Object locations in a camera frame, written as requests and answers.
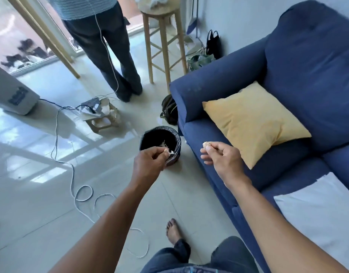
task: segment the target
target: blue couch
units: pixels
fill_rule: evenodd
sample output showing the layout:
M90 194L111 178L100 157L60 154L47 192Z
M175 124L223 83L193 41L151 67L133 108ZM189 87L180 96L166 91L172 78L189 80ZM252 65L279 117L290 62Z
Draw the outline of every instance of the blue couch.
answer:
M295 4L276 29L171 83L178 128L227 215L264 270L270 272L236 199L213 167L200 159L205 141L229 143L202 108L257 80L312 138L273 146L245 173L279 210L273 197L304 188L332 171L349 189L349 20L315 0Z

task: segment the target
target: striped sweater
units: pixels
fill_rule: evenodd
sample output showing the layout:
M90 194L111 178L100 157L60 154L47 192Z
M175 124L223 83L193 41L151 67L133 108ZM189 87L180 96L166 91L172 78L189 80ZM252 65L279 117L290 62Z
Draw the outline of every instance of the striped sweater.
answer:
M75 20L104 12L117 0L47 0L62 20Z

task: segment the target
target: throw pillow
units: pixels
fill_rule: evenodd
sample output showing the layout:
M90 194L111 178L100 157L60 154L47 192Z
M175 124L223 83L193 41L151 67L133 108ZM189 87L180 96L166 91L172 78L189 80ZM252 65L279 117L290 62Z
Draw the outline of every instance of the throw pillow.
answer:
M349 190L333 173L274 200L291 225L349 270Z
M311 137L308 130L258 82L225 99L204 101L204 110L252 169L272 145Z

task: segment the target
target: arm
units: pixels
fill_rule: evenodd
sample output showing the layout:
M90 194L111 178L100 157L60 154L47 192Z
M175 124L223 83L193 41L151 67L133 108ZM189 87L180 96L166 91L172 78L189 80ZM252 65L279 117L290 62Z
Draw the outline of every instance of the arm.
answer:
M191 122L203 113L202 102L237 93L253 83L266 65L268 37L237 50L170 84L181 122Z
M49 273L114 272L140 201L165 167L164 147L141 151L131 182Z
M349 273L333 257L295 229L251 184L238 149L212 142L201 149L239 206L272 273Z

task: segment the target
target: forearm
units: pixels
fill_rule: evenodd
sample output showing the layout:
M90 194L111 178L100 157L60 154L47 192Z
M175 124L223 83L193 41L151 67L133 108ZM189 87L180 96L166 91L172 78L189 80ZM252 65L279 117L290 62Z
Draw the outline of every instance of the forearm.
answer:
M249 182L230 190L272 273L349 272L295 229Z
M132 182L50 273L114 272L146 191Z

